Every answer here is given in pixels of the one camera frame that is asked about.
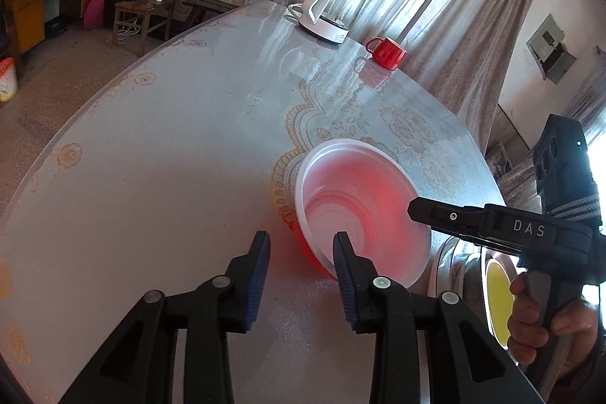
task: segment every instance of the finger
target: finger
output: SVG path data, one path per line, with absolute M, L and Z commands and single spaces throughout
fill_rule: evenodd
M 531 348 L 540 348 L 547 344 L 549 339 L 549 332 L 544 327 L 525 324 L 513 317 L 507 321 L 507 328 L 517 342 Z
M 539 304 L 526 293 L 519 294 L 513 302 L 511 315 L 524 323 L 535 323 L 539 319 Z
M 526 277 L 522 274 L 516 277 L 511 282 L 511 286 L 509 287 L 509 291 L 512 295 L 517 296 L 526 289 Z
M 587 300 L 579 299 L 566 305 L 553 317 L 554 335 L 593 334 L 598 327 L 598 308 Z
M 507 341 L 507 349 L 516 361 L 523 365 L 530 365 L 536 358 L 536 349 L 520 344 L 513 337 Z

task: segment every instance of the hand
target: hand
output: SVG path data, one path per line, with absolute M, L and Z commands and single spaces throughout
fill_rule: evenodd
M 549 335 L 573 335 L 568 357 L 560 377 L 578 367 L 589 355 L 598 338 L 598 307 L 580 298 L 561 309 L 551 322 L 551 329 L 533 324 L 539 319 L 539 305 L 525 292 L 525 276 L 520 274 L 510 286 L 516 296 L 507 327 L 511 337 L 507 346 L 513 357 L 523 365 L 536 358 L 536 348 L 547 343 Z

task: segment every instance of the red mug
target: red mug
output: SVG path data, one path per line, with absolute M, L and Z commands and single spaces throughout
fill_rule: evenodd
M 380 42 L 380 44 L 376 48 L 372 49 L 370 45 L 372 45 L 374 42 Z M 406 55 L 406 51 L 399 46 L 398 43 L 387 38 L 380 39 L 377 37 L 370 40 L 370 42 L 366 44 L 366 50 L 373 55 L 373 59 L 375 59 L 378 65 L 386 68 L 387 70 L 398 69 L 404 55 Z

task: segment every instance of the wooden chair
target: wooden chair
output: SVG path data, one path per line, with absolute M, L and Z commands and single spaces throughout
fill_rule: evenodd
M 117 46 L 117 33 L 119 27 L 131 27 L 141 29 L 141 45 L 139 46 L 139 57 L 145 54 L 145 42 L 147 41 L 147 34 L 150 31 L 154 31 L 157 28 L 166 25 L 164 31 L 164 40 L 169 39 L 170 35 L 170 24 L 173 20 L 173 14 L 175 12 L 175 4 L 177 0 L 162 0 L 160 2 L 154 0 L 134 0 L 134 1 L 121 1 L 116 3 L 116 17 L 114 18 L 113 26 L 113 37 L 111 37 L 111 46 Z M 152 14 L 157 11 L 168 12 L 167 18 L 154 27 L 150 28 L 150 19 Z M 126 19 L 128 14 L 134 16 Z

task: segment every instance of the kettle base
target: kettle base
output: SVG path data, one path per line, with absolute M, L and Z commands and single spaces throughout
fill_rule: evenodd
M 320 18 L 316 23 L 309 23 L 305 19 L 299 19 L 299 25 L 314 37 L 324 42 L 340 45 L 345 41 L 349 30 L 336 27 Z

